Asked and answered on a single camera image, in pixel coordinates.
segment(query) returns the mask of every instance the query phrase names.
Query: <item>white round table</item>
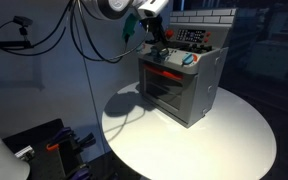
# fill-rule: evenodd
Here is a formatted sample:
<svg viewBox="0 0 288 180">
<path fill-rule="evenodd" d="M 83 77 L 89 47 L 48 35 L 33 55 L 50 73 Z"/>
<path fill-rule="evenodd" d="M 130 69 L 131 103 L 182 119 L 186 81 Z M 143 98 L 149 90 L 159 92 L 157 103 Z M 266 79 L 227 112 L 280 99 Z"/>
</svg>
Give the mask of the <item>white round table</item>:
<svg viewBox="0 0 288 180">
<path fill-rule="evenodd" d="M 272 129 L 238 96 L 218 88 L 213 108 L 186 129 L 146 102 L 137 85 L 110 99 L 102 128 L 114 153 L 138 173 L 153 180 L 255 180 L 272 167 Z"/>
</svg>

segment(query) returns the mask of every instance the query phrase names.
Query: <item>oven handle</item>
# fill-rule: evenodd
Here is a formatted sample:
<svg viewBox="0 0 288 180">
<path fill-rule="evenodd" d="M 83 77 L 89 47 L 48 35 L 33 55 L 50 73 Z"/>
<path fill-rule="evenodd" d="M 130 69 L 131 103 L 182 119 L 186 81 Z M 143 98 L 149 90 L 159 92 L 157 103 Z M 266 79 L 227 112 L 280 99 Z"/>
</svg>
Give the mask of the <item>oven handle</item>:
<svg viewBox="0 0 288 180">
<path fill-rule="evenodd" d="M 152 67 L 152 66 L 149 66 L 149 65 L 146 65 L 146 64 L 144 64 L 144 69 L 146 69 L 148 71 L 151 71 L 151 72 L 153 72 L 155 74 L 158 74 L 158 75 L 173 79 L 173 80 L 179 80 L 180 81 L 180 80 L 183 79 L 183 75 L 173 74 L 173 73 L 170 73 L 168 71 L 160 70 L 160 69 L 157 69 L 155 67 Z"/>
</svg>

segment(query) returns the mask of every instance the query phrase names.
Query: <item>control knob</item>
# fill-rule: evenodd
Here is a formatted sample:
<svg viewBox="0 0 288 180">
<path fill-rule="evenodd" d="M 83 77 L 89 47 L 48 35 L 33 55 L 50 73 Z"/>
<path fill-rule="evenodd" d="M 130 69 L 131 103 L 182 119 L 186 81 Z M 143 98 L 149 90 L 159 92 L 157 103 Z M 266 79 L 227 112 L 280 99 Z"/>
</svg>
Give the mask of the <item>control knob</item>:
<svg viewBox="0 0 288 180">
<path fill-rule="evenodd" d="M 189 65 L 194 61 L 193 54 L 187 53 L 183 58 L 182 58 L 182 63 L 183 65 Z"/>
</svg>

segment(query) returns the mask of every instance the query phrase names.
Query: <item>floor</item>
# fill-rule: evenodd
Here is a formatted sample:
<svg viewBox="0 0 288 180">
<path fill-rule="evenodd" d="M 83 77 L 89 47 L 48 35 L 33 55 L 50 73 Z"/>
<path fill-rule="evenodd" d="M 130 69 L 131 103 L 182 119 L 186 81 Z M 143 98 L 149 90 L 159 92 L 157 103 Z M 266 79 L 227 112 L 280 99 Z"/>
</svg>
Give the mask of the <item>floor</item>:
<svg viewBox="0 0 288 180">
<path fill-rule="evenodd" d="M 270 124 L 277 141 L 277 157 L 262 180 L 288 179 L 288 85 L 247 74 L 225 74 L 220 87 L 240 96 L 254 106 Z M 99 179 L 136 180 L 141 176 L 128 168 L 113 152 L 90 162 Z"/>
</svg>

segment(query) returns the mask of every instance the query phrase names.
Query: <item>tiled wall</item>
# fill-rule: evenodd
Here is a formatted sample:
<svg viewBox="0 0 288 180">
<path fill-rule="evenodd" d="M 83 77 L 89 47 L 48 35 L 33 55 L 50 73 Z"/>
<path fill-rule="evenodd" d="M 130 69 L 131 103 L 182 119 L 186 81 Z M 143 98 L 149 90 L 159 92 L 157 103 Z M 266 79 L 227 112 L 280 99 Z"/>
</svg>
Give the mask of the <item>tiled wall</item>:
<svg viewBox="0 0 288 180">
<path fill-rule="evenodd" d="M 233 24 L 236 9 L 174 11 L 171 23 Z"/>
</svg>

